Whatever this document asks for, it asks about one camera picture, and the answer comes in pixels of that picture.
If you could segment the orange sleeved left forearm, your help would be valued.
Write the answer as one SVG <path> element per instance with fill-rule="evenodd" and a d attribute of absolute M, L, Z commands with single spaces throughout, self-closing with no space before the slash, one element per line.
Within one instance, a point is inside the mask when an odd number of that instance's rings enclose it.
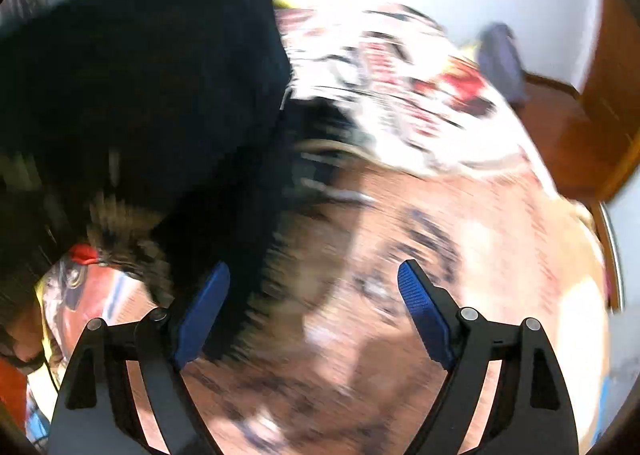
<path fill-rule="evenodd" d="M 0 397 L 12 419 L 25 431 L 27 379 L 6 360 L 0 360 Z"/>

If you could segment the person left hand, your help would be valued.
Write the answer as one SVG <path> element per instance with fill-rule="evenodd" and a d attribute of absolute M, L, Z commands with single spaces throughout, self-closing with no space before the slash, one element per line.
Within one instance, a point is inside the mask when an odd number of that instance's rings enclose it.
<path fill-rule="evenodd" d="M 33 302 L 9 325 L 1 326 L 1 359 L 24 375 L 32 374 L 46 360 L 42 341 L 41 310 Z"/>

